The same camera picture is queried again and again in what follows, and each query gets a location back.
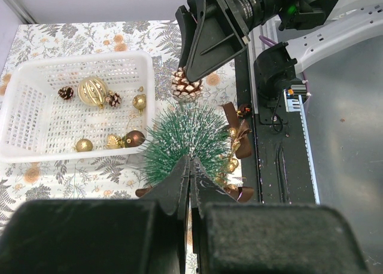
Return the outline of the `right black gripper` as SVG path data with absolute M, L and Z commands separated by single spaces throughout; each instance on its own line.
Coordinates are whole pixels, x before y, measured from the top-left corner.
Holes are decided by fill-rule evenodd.
M 321 26 L 339 0 L 194 0 L 196 29 L 185 63 L 197 81 L 245 50 L 248 33 L 278 16 L 279 30 Z

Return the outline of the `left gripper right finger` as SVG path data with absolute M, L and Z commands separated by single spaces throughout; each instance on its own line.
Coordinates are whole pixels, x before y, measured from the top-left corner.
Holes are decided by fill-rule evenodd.
M 320 205 L 239 203 L 190 165 L 199 273 L 368 273 L 341 214 Z

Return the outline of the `small pine cone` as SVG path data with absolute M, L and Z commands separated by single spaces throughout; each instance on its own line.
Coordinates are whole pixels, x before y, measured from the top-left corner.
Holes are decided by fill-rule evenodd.
M 189 103 L 199 99 L 202 95 L 203 81 L 199 79 L 190 82 L 186 78 L 184 68 L 178 68 L 171 75 L 171 95 L 181 103 Z

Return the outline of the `white plastic basket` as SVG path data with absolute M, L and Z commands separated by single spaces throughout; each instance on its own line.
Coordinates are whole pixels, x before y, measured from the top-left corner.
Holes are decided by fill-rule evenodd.
M 76 89 L 87 77 L 102 79 L 118 93 L 117 107 L 84 104 L 78 95 L 63 100 L 62 87 Z M 137 154 L 145 145 L 107 149 L 107 136 L 132 130 L 145 133 L 156 111 L 153 60 L 144 51 L 87 54 L 30 60 L 13 72 L 1 104 L 1 161 L 29 163 Z M 132 105 L 145 94 L 147 106 L 139 112 Z M 93 149 L 76 152 L 80 139 Z

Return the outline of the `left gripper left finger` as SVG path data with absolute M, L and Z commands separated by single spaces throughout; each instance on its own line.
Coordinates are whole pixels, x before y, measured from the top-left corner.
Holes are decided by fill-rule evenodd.
M 184 273 L 190 159 L 139 199 L 22 204 L 1 236 L 2 273 Z

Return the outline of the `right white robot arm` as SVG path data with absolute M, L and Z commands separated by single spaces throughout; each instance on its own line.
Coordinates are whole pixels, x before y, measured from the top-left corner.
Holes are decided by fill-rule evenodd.
M 382 0 L 187 0 L 175 17 L 182 41 L 179 66 L 191 82 L 247 51 L 250 33 L 274 17 L 281 31 L 306 32 L 256 56 L 251 88 L 256 108 L 280 97 L 316 62 L 382 34 Z

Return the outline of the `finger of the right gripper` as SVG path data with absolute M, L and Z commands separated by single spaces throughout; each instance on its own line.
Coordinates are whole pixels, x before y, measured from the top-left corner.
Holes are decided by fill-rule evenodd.
M 178 7 L 175 17 L 181 32 L 181 54 L 179 67 L 187 68 L 193 49 L 194 35 L 197 31 L 199 15 L 198 0 L 187 0 L 187 6 Z

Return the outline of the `small green christmas tree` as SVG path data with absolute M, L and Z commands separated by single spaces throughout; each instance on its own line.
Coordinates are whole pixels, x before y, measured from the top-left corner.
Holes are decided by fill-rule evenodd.
M 226 180 L 230 152 L 228 122 L 214 106 L 181 103 L 166 109 L 148 129 L 143 177 L 146 186 L 163 181 L 184 156 L 197 158 L 211 179 Z

